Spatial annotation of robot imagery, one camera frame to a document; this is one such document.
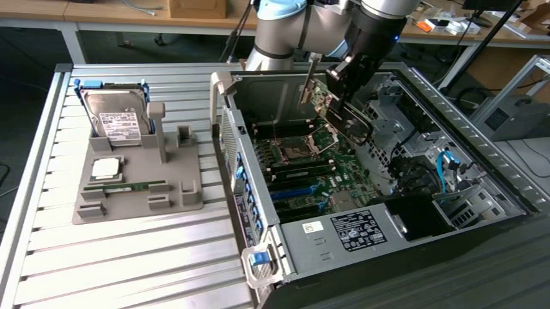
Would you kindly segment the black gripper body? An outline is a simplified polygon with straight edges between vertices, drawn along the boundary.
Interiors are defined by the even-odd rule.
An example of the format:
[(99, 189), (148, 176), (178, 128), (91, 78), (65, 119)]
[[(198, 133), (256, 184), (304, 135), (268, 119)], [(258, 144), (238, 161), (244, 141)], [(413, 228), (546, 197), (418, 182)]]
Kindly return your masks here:
[(345, 35), (349, 45), (346, 57), (351, 59), (349, 62), (353, 69), (373, 70), (381, 65), (397, 44), (405, 25), (406, 17), (389, 19), (361, 6), (353, 9), (351, 24)]

